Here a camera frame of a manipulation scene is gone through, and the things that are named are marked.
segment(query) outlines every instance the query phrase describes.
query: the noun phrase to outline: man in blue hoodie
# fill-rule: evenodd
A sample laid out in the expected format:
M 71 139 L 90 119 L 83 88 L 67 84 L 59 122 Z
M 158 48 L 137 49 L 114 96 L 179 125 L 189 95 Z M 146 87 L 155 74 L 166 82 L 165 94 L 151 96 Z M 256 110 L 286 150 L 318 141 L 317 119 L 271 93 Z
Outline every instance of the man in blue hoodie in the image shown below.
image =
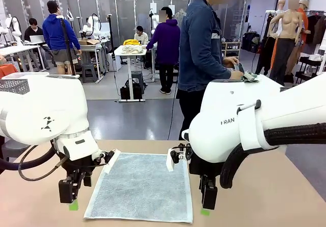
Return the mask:
M 194 0 L 182 20 L 178 92 L 184 120 L 181 132 L 188 129 L 200 112 L 206 86 L 214 79 L 236 79 L 240 71 L 229 71 L 238 63 L 235 57 L 222 57 L 220 19 L 211 7 L 225 0 Z
M 157 43 L 159 79 L 162 86 L 159 91 L 171 94 L 173 68 L 179 61 L 180 28 L 178 21 L 172 19 L 172 10 L 169 7 L 163 7 L 161 10 L 166 11 L 166 22 L 158 24 L 146 48 L 149 50 Z
M 45 19 L 42 26 L 44 39 L 52 51 L 53 58 L 58 66 L 58 74 L 71 74 L 72 71 L 67 54 L 65 35 L 62 29 L 60 19 L 57 18 L 58 15 L 61 15 L 60 8 L 57 5 L 56 1 L 48 1 L 47 8 L 50 14 Z M 78 40 L 70 23 L 65 19 L 64 22 L 66 25 L 66 31 L 69 39 L 69 46 L 73 63 L 76 64 L 78 60 L 72 44 L 78 50 L 79 55 L 82 54 L 82 51 L 80 50 L 80 44 L 78 43 Z

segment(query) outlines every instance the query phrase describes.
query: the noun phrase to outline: purple hoodie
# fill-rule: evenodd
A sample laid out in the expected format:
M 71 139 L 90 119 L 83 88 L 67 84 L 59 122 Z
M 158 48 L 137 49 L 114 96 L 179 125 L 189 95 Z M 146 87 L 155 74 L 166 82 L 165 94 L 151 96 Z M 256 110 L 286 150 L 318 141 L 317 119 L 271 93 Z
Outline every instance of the purple hoodie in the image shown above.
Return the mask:
M 176 19 L 158 24 L 147 49 L 157 42 L 157 61 L 159 64 L 175 65 L 179 61 L 180 28 Z

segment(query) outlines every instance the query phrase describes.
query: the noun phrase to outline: man in denim jacket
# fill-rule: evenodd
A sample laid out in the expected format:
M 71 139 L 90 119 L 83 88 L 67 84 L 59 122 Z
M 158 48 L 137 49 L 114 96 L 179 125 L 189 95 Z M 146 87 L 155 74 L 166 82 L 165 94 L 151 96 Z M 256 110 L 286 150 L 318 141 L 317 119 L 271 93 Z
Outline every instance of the man in denim jacket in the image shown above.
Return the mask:
M 208 83 L 214 79 L 239 80 L 240 71 L 230 71 L 235 57 L 222 58 L 222 31 L 211 5 L 224 0 L 194 0 L 182 20 L 180 68 L 177 98 L 184 116 L 181 132 L 189 128 L 200 106 Z

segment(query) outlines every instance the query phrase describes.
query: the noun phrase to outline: green marker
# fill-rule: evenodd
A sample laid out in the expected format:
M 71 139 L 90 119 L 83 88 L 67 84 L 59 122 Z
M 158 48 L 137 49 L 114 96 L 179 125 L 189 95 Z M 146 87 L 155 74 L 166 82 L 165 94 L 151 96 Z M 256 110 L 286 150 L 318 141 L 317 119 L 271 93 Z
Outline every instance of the green marker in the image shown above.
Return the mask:
M 201 213 L 202 215 L 209 216 L 209 211 L 206 210 L 206 209 L 202 209 L 202 210 L 200 211 L 200 213 Z
M 71 204 L 69 204 L 70 211 L 78 211 L 78 200 L 74 200 Z

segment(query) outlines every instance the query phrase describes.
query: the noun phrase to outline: chair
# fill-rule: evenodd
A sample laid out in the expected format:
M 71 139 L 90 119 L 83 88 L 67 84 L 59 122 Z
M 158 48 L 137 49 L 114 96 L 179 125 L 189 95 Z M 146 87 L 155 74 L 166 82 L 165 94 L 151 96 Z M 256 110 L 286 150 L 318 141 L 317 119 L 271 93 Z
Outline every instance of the chair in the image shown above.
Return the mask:
M 131 78 L 132 79 L 138 79 L 138 83 L 141 87 L 142 94 L 145 93 L 145 88 L 144 88 L 144 81 L 143 81 L 143 73 L 140 70 L 134 70 L 131 72 Z
M 5 142 L 2 146 L 0 146 L 0 149 L 2 149 L 2 153 L 4 156 L 4 159 L 6 161 L 9 161 L 9 158 L 18 158 L 25 150 L 27 150 L 29 145 L 19 143 L 13 139 L 8 140 Z
M 93 82 L 96 82 L 97 81 L 97 76 L 96 76 L 96 73 L 95 73 L 95 68 L 94 68 L 94 65 L 93 64 L 82 64 L 81 65 L 81 71 L 82 71 L 82 75 L 83 75 L 83 83 L 86 83 L 87 81 L 93 81 Z M 91 77 L 86 77 L 86 70 L 90 70 L 91 73 L 92 73 L 92 76 Z

